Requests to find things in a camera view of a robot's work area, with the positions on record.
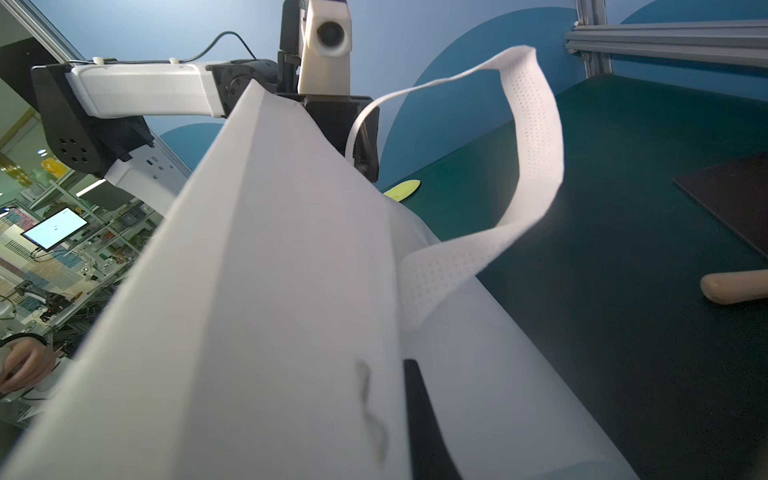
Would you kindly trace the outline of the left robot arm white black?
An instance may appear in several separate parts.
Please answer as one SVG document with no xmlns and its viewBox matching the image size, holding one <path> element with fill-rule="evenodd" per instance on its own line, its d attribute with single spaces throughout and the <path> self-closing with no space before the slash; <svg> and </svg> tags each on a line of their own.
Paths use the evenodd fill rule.
<svg viewBox="0 0 768 480">
<path fill-rule="evenodd" d="M 352 154 L 365 178 L 377 181 L 378 112 L 365 120 L 354 145 L 347 144 L 354 120 L 371 98 L 301 93 L 298 63 L 291 54 L 279 62 L 71 61 L 34 66 L 30 76 L 46 139 L 58 159 L 165 215 L 189 174 L 168 148 L 157 144 L 146 117 L 226 118 L 252 82 L 301 104 L 326 139 L 340 153 Z"/>
</svg>

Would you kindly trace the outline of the white insulated delivery bag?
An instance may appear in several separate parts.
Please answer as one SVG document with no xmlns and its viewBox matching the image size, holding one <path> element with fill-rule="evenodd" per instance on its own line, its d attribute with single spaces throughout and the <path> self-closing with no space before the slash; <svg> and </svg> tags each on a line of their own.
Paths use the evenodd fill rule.
<svg viewBox="0 0 768 480">
<path fill-rule="evenodd" d="M 633 478 L 478 281 L 564 177 L 535 50 L 482 69 L 514 116 L 515 191 L 496 226 L 444 242 L 250 85 L 2 477 L 414 479 L 414 359 L 460 479 Z"/>
</svg>

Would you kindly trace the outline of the person hand in background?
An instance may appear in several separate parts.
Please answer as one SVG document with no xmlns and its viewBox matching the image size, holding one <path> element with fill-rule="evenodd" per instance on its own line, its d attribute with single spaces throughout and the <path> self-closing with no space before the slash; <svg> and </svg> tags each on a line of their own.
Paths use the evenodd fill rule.
<svg viewBox="0 0 768 480">
<path fill-rule="evenodd" d="M 10 353 L 2 366 L 2 394 L 34 387 L 56 366 L 56 353 L 35 337 L 19 337 L 8 342 L 6 346 L 10 349 Z"/>
</svg>

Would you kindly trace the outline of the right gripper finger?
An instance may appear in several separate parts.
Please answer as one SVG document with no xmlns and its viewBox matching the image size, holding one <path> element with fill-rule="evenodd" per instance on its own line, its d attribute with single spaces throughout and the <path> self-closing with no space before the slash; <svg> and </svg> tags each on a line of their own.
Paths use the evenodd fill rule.
<svg viewBox="0 0 768 480">
<path fill-rule="evenodd" d="M 461 478 L 435 416 L 419 365 L 403 361 L 412 477 L 459 480 Z"/>
</svg>

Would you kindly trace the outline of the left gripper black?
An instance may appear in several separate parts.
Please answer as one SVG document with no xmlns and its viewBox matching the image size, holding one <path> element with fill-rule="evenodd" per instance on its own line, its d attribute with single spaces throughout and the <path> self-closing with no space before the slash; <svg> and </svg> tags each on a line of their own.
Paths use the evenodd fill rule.
<svg viewBox="0 0 768 480">
<path fill-rule="evenodd" d="M 358 115 L 373 102 L 366 96 L 328 96 L 279 93 L 302 104 L 313 118 L 326 139 L 344 156 L 346 143 Z M 379 108 L 370 113 L 361 126 L 353 149 L 355 168 L 371 183 L 379 179 L 379 155 L 377 148 Z"/>
</svg>

